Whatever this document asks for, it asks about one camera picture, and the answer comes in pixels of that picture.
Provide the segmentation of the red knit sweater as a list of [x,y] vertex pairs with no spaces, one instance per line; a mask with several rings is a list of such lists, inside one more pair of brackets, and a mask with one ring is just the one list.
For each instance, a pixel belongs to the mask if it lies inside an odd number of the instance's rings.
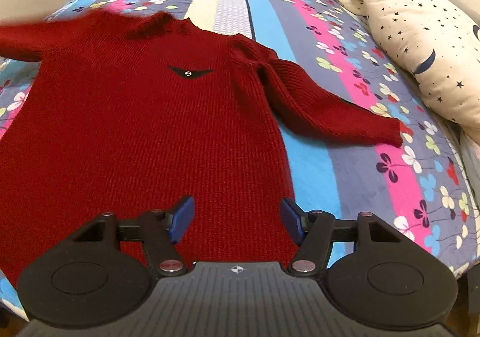
[[192,196],[187,262],[279,261],[294,195],[280,127],[340,144],[402,144],[400,122],[320,88],[244,35],[171,14],[94,11],[1,27],[1,55],[40,69],[1,138],[1,270],[21,271],[100,213],[135,218]]

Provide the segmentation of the colourful floral striped blanket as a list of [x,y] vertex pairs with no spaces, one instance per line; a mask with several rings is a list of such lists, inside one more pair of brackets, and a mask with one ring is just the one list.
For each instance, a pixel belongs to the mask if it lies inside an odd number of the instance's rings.
[[475,204],[445,121],[335,0],[74,0],[1,25],[1,304],[97,217],[184,196],[185,263],[298,248],[280,205],[370,211],[461,276]]

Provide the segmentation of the cream star moon duvet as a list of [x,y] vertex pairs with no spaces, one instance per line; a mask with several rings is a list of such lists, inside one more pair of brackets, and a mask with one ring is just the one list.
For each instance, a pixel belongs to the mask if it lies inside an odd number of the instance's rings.
[[479,140],[479,25],[449,0],[336,0],[411,73],[423,102]]

